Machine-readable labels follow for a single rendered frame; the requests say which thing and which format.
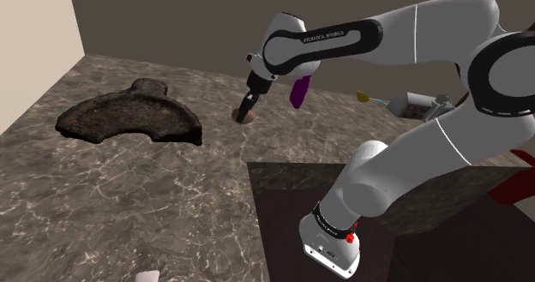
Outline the purple eggplant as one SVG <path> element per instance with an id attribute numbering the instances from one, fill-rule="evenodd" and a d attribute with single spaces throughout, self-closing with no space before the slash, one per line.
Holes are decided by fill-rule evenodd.
<path id="1" fill-rule="evenodd" d="M 289 97 L 289 100 L 294 109 L 299 109 L 302 106 L 309 89 L 310 78 L 310 75 L 306 75 L 294 81 L 292 91 Z"/>

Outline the black rough flat stone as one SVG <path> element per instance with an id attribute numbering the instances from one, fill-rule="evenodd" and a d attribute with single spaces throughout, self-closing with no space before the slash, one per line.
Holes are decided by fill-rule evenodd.
<path id="1" fill-rule="evenodd" d="M 202 144 L 202 125 L 187 106 L 167 95 L 168 86 L 139 78 L 124 90 L 72 106 L 55 126 L 61 135 L 100 144 L 121 134 L 144 134 L 153 142 Z"/>

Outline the brown round object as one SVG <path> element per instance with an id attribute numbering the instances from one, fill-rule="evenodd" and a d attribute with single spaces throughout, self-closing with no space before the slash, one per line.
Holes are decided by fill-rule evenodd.
<path id="1" fill-rule="evenodd" d="M 232 114 L 231 114 L 231 118 L 237 122 L 237 116 L 239 114 L 239 111 L 238 111 L 238 108 L 235 108 L 233 111 L 232 111 Z M 248 111 L 247 114 L 245 115 L 245 117 L 243 118 L 241 124 L 247 124 L 247 123 L 251 123 L 252 121 L 254 120 L 254 113 L 253 111 Z"/>

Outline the red block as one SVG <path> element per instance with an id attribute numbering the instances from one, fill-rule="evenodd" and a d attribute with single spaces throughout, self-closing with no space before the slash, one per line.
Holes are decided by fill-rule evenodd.
<path id="1" fill-rule="evenodd" d="M 535 157 L 520 149 L 511 149 L 510 152 L 529 164 L 531 168 L 518 171 L 488 192 L 488 195 L 500 205 L 513 205 L 535 196 Z"/>

